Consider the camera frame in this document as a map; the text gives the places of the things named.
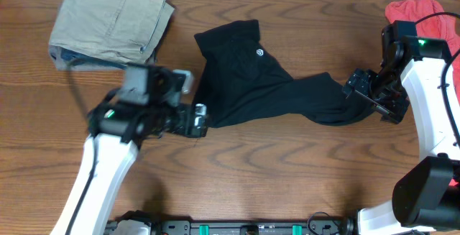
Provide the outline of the black polo shirt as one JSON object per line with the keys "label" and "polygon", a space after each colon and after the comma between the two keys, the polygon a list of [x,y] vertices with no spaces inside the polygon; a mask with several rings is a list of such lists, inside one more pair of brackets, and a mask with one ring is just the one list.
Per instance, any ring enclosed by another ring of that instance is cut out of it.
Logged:
{"label": "black polo shirt", "polygon": [[373,112],[361,96],[346,96],[329,73],[294,79],[259,43],[256,19],[225,24],[194,38],[206,65],[193,101],[206,105],[212,128],[284,114],[344,126]]}

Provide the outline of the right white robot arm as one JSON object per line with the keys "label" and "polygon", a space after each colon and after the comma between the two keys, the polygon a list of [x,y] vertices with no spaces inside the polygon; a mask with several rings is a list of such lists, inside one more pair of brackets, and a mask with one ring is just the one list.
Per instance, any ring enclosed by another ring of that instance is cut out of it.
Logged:
{"label": "right white robot arm", "polygon": [[343,92],[399,123],[410,107],[420,162],[395,185],[390,201],[357,214],[357,234],[424,234],[459,229],[459,103],[453,58],[444,40],[382,38],[382,69],[357,69]]}

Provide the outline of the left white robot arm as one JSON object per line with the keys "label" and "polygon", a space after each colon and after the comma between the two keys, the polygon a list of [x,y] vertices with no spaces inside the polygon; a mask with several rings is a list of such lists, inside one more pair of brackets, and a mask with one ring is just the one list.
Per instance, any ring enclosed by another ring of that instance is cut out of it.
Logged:
{"label": "left white robot arm", "polygon": [[114,201],[142,142],[164,133],[199,139],[207,108],[181,103],[193,74],[154,65],[128,64],[121,87],[88,114],[88,137],[77,178],[53,234],[102,234]]}

